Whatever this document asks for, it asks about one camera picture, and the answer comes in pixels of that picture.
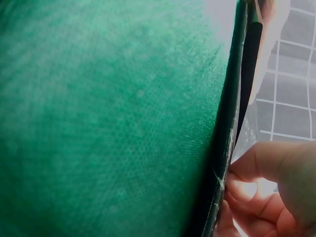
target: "green bag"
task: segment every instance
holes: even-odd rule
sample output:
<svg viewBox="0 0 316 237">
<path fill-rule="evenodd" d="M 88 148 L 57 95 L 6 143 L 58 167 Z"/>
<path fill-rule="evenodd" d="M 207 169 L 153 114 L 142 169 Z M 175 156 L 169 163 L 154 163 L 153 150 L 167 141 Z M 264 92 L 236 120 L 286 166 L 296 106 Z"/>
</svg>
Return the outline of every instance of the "green bag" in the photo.
<svg viewBox="0 0 316 237">
<path fill-rule="evenodd" d="M 237 2 L 2 0 L 0 236 L 181 236 Z"/>
</svg>

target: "black strap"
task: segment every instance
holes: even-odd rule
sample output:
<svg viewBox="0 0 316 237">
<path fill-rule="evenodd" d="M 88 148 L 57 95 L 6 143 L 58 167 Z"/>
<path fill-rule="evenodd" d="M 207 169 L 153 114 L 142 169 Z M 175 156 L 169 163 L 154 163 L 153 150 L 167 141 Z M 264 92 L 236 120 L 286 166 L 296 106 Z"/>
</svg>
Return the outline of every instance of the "black strap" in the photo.
<svg viewBox="0 0 316 237">
<path fill-rule="evenodd" d="M 262 28 L 263 26 L 259 22 L 250 23 L 248 25 L 247 34 L 245 37 L 241 62 L 240 107 L 236 141 L 239 137 L 242 122 L 245 117 L 247 106 L 249 103 L 260 46 Z"/>
</svg>

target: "hand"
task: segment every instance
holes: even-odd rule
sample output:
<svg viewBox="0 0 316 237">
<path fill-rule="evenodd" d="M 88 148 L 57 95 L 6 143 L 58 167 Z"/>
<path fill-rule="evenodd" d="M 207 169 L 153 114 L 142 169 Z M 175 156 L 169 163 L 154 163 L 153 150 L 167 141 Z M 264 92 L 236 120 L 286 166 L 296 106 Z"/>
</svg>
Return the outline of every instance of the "hand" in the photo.
<svg viewBox="0 0 316 237">
<path fill-rule="evenodd" d="M 259 92 L 263 77 L 268 67 L 271 50 L 280 38 L 283 25 L 290 13 L 290 0 L 252 0 L 264 2 L 261 9 L 263 30 L 258 52 L 257 65 L 252 85 L 249 104 L 252 104 Z"/>
<path fill-rule="evenodd" d="M 276 182 L 279 193 L 263 196 L 255 183 L 260 178 Z M 249 237 L 312 236 L 315 185 L 316 142 L 254 145 L 230 167 L 217 236 L 238 236 L 232 216 Z"/>
</svg>

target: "tiled wall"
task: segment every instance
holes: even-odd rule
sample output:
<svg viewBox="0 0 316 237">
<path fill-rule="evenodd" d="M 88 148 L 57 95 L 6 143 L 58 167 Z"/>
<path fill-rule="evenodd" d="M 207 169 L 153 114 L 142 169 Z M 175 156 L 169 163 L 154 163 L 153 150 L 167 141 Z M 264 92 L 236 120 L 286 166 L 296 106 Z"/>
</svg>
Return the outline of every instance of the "tiled wall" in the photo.
<svg viewBox="0 0 316 237">
<path fill-rule="evenodd" d="M 260 140 L 316 139 L 316 0 L 291 0 L 256 98 Z"/>
</svg>

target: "green fabric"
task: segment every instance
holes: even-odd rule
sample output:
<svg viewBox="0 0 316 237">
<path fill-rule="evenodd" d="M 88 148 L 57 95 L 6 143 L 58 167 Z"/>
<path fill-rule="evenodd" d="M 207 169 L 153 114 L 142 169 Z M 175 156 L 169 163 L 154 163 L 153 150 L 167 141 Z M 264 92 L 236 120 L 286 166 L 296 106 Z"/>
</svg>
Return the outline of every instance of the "green fabric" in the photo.
<svg viewBox="0 0 316 237">
<path fill-rule="evenodd" d="M 180 236 L 236 3 L 2 0 L 0 236 Z"/>
</svg>

